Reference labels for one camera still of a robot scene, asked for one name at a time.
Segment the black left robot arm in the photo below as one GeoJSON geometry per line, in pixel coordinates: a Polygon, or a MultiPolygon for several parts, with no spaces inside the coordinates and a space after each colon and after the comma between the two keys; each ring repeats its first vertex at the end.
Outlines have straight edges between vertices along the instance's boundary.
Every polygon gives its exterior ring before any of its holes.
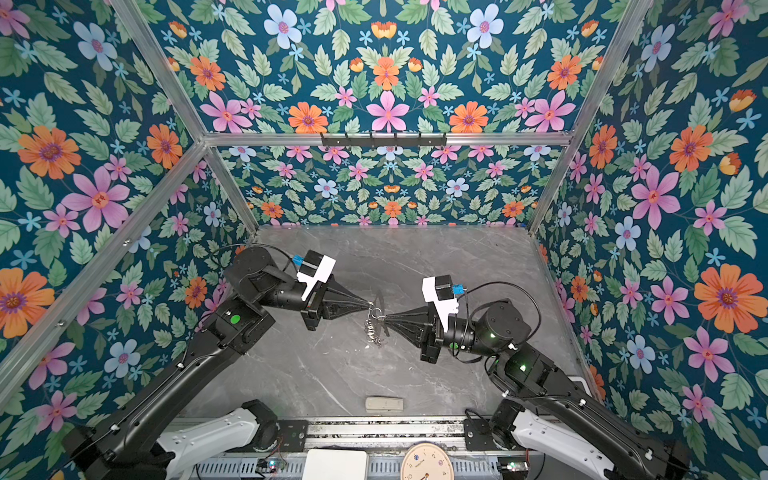
{"type": "Polygon", "coordinates": [[[289,261],[295,275],[283,271],[265,245],[237,254],[224,271],[230,296],[205,318],[185,350],[107,419],[65,436],[62,445],[86,478],[171,479],[232,448],[273,443],[276,420],[257,401],[192,429],[167,428],[274,325],[272,310],[295,311],[314,331],[323,320],[371,308],[335,280],[335,259],[310,250],[289,261]]]}

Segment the silver keys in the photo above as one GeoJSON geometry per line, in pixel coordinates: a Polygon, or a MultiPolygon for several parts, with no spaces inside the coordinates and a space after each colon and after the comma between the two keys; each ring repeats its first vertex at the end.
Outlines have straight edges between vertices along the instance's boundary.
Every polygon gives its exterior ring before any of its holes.
{"type": "Polygon", "coordinates": [[[377,292],[372,301],[368,302],[368,313],[364,322],[364,331],[367,342],[380,347],[383,344],[384,335],[384,298],[381,292],[377,292]]]}

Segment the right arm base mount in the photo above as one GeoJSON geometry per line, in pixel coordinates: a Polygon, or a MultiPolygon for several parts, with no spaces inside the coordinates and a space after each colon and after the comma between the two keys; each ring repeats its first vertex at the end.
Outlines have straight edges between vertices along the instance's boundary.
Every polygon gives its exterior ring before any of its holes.
{"type": "Polygon", "coordinates": [[[591,479],[607,479],[615,464],[579,434],[552,423],[511,400],[502,401],[490,416],[464,410],[465,448],[468,451],[537,452],[542,460],[556,460],[591,479]]]}

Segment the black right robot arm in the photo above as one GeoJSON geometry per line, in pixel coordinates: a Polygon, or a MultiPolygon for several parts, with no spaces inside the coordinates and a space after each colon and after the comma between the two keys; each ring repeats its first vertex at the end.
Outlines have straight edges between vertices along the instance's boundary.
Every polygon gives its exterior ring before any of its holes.
{"type": "Polygon", "coordinates": [[[502,393],[489,426],[501,442],[538,451],[591,479],[682,479],[689,449],[654,438],[612,413],[553,360],[528,343],[532,332],[508,300],[479,319],[441,311],[436,303],[387,315],[384,324],[434,363],[442,351],[467,351],[487,362],[502,393]]]}

